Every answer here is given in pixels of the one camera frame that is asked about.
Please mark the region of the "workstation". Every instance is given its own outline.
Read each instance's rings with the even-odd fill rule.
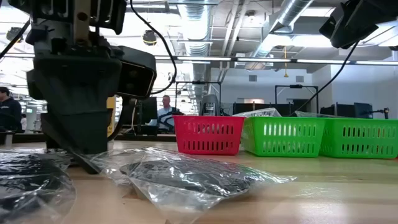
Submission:
[[[0,0],[0,223],[396,223],[398,4],[341,1]]]

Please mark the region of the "ceiling duct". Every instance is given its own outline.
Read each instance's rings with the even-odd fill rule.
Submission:
[[[268,16],[262,27],[263,41],[252,53],[252,57],[266,57],[276,45],[280,45],[275,34],[292,33],[294,22],[311,5],[313,0],[285,0],[280,11]],[[264,69],[265,65],[258,62],[248,62],[245,64],[247,70]]]
[[[184,39],[192,41],[185,43],[187,55],[197,57],[208,56],[209,43],[200,41],[209,39],[211,7],[206,5],[186,4],[178,5],[178,9],[183,21]],[[192,66],[193,80],[210,81],[209,65],[193,63]],[[192,88],[195,90],[195,96],[201,98],[203,86],[193,86]]]

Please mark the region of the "ceiling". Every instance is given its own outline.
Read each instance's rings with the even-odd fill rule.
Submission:
[[[6,39],[7,31],[11,27],[22,27],[28,15],[23,12],[7,7],[7,1],[3,1],[2,8],[0,9],[0,48],[5,47],[9,42]],[[306,38],[311,38],[308,35],[318,35],[318,29],[326,21],[327,16],[333,11],[333,8],[340,3],[340,0],[314,0],[311,6],[302,14],[301,18],[295,23],[294,31],[291,36],[306,35]],[[148,5],[162,5],[162,2],[147,3]],[[222,56],[223,43],[227,33],[227,27],[231,20],[231,10],[233,8],[233,0],[219,0],[218,5],[212,6],[211,8],[211,21],[209,26],[210,38],[206,40],[210,44],[209,56]],[[281,0],[253,0],[247,6],[247,12],[250,14],[243,18],[243,22],[239,29],[238,17],[243,10],[243,0],[240,1],[238,6],[238,13],[236,14],[233,30],[238,30],[236,42],[231,49],[231,55],[246,54],[250,55],[251,52],[256,50],[259,44],[262,42],[262,26],[265,19],[277,13],[280,10],[282,4]],[[170,5],[170,8],[174,9],[180,7],[174,4]],[[145,13],[145,9],[141,10],[140,13],[145,19],[147,19],[151,25],[153,25],[165,38],[167,44],[174,55],[186,55],[186,48],[184,44],[184,22],[179,14],[160,14],[160,13]],[[135,14],[127,12],[123,32],[120,35],[115,35],[112,30],[101,29],[101,34],[104,35],[109,43],[113,45],[125,45],[133,47],[135,49],[150,52],[154,55],[167,55],[165,46],[161,41],[155,46],[149,47],[142,42],[142,35],[148,27],[140,21]],[[228,41],[228,48],[231,47],[230,35]],[[379,47],[380,43],[390,41],[398,37],[398,28],[388,27],[382,30],[380,34],[374,34],[374,37],[368,39],[366,43],[359,49],[359,53],[353,55],[353,60],[383,60],[391,56],[391,51],[388,47]],[[307,41],[307,43],[297,44],[298,42],[293,41],[292,45],[285,46],[284,48],[273,48],[271,55],[277,58],[310,58],[310,59],[343,59],[346,57],[347,52],[344,50],[334,49],[327,45],[319,46],[316,45],[318,40]],[[33,53],[32,46],[21,42],[16,44],[10,52],[13,53]],[[218,67],[218,63],[212,63],[212,67]],[[275,63],[271,67],[266,69],[280,70],[284,68],[283,63]],[[178,80],[191,80],[193,75],[193,66],[190,63],[181,63],[178,67]],[[0,63],[0,82],[9,83],[13,85],[25,85],[25,72],[32,68],[31,59],[22,58],[5,58]],[[308,73],[312,73],[319,69],[319,65],[306,65],[306,64],[291,64],[289,68],[292,69],[306,69]],[[173,66],[169,63],[158,63],[157,65],[158,78],[155,83],[156,89],[161,89],[169,82],[169,75],[173,73]],[[175,95],[175,85],[167,91],[165,94],[172,96]],[[21,88],[20,93],[27,94],[27,90]],[[186,113],[197,112],[192,100],[192,93],[184,96],[187,98],[186,102],[181,102],[183,110]]]

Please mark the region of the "desk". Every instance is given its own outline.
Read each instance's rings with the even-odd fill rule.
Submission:
[[[176,149],[172,142],[114,143],[115,149],[145,146]],[[398,223],[398,161],[260,158],[245,152],[202,157],[298,179],[264,189],[257,197],[221,203],[195,224]],[[136,198],[129,189],[117,187],[105,177],[88,175],[78,167],[68,172],[77,189],[77,199],[64,224],[165,223],[150,202]]]

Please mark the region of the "red plastic basket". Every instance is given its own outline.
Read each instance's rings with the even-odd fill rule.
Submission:
[[[178,151],[196,155],[236,155],[244,117],[173,116]]]

